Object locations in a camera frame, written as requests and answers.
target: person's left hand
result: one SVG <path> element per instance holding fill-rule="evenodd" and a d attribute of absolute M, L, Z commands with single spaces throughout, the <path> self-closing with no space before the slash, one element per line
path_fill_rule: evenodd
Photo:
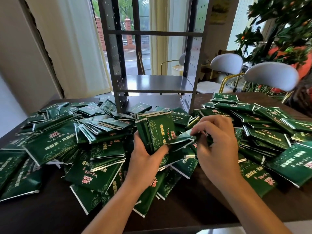
<path fill-rule="evenodd" d="M 153 155 L 149 155 L 138 131 L 134 133 L 134 143 L 135 148 L 131 154 L 129 169 L 124 182 L 141 194 L 151 185 L 161 160 L 168 153 L 169 148 L 167 145 L 162 145 Z"/>

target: forearm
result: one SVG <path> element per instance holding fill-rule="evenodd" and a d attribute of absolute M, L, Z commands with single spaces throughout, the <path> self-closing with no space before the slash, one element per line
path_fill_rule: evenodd
<path fill-rule="evenodd" d="M 83 234 L 122 233 L 139 196 L 138 191 L 125 181 Z"/>
<path fill-rule="evenodd" d="M 235 182 L 221 186 L 220 191 L 234 210 L 246 233 L 291 234 L 244 178 L 237 177 Z"/>

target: table surface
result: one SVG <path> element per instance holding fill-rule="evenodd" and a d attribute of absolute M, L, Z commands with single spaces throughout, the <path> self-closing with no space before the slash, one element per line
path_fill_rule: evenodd
<path fill-rule="evenodd" d="M 280 107 L 294 118 L 311 120 L 301 113 L 261 93 L 237 93 L 241 101 Z M 208 102 L 212 94 L 197 94 L 194 109 Z M 54 100 L 55 102 L 98 102 L 99 98 Z M 181 106 L 178 95 L 133 96 L 129 105 L 138 102 L 153 106 Z M 0 138 L 0 147 L 14 138 L 17 126 Z M 101 209 L 97 206 L 85 215 L 79 202 L 61 179 L 63 169 L 47 165 L 40 193 L 0 203 L 0 229 L 3 233 L 81 233 Z M 312 182 L 301 189 L 289 183 L 277 187 L 263 197 L 265 203 L 283 221 L 312 219 Z M 155 199 L 146 218 L 132 212 L 126 232 L 151 230 L 148 233 L 196 233 L 200 229 L 238 225 L 222 194 L 208 180 L 200 166 L 191 179 L 182 178 L 165 201 Z"/>

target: road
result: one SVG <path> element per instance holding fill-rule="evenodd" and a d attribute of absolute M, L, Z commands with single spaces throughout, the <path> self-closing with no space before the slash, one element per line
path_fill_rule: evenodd
<path fill-rule="evenodd" d="M 107 69 L 109 71 L 106 51 L 104 51 L 104 57 L 105 57 Z M 125 59 L 127 74 L 138 74 L 136 50 L 135 49 L 124 50 L 124 59 Z M 150 60 L 150 49 L 149 48 L 142 49 L 142 61 L 143 61 L 144 69 L 145 69 L 145 74 L 151 74 L 151 70 L 150 70 L 151 69 L 151 60 Z"/>

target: white chair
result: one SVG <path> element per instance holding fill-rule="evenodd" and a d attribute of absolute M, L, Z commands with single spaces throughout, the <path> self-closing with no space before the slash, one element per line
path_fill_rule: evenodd
<path fill-rule="evenodd" d="M 290 65 L 280 62 L 263 62 L 249 68 L 245 75 L 245 85 L 247 82 L 268 85 L 286 91 L 282 103 L 291 95 L 291 91 L 299 82 L 298 71 Z"/>
<path fill-rule="evenodd" d="M 231 88 L 225 87 L 225 83 L 228 79 L 238 76 L 235 86 L 237 86 L 239 76 L 242 75 L 241 70 L 243 68 L 243 59 L 233 53 L 225 53 L 216 56 L 210 63 L 210 68 L 215 71 L 221 71 L 224 73 L 232 74 L 226 76 L 222 83 L 216 83 L 211 81 L 203 81 L 197 84 L 196 91 L 201 94 L 208 93 L 231 93 Z"/>

